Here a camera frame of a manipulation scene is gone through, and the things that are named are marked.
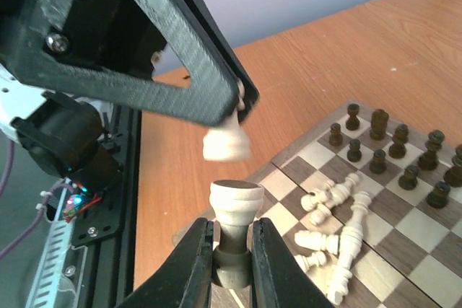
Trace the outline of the white piece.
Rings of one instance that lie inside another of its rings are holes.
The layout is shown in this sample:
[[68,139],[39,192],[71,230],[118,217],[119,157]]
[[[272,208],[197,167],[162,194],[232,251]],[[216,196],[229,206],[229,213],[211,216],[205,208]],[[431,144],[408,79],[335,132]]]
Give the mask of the white piece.
[[220,227],[212,255],[212,280],[224,289],[244,289],[251,283],[247,236],[263,196],[263,186],[244,180],[216,180],[210,185],[209,202]]
[[250,157],[250,139],[240,127],[238,112],[245,109],[245,87],[239,80],[239,101],[233,113],[219,126],[210,128],[203,139],[203,158],[206,161],[236,162]]

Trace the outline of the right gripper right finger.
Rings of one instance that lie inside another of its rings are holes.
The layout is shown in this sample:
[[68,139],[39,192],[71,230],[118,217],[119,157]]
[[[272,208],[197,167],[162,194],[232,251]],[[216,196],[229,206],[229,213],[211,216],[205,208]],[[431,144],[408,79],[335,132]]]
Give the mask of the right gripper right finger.
[[252,307],[333,306],[302,271],[268,218],[253,223],[252,269]]

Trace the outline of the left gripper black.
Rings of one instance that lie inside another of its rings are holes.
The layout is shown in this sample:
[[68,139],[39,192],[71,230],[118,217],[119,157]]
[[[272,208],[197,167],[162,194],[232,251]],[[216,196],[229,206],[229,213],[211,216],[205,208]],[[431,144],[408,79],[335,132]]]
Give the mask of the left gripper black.
[[1,62],[20,82],[218,126],[258,90],[204,0],[1,0]]

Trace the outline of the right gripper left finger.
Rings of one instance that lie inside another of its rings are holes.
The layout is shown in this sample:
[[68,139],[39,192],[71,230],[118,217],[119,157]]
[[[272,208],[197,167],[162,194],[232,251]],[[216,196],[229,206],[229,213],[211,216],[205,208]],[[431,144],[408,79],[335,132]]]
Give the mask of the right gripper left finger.
[[161,267],[119,307],[210,307],[214,223],[198,218]]

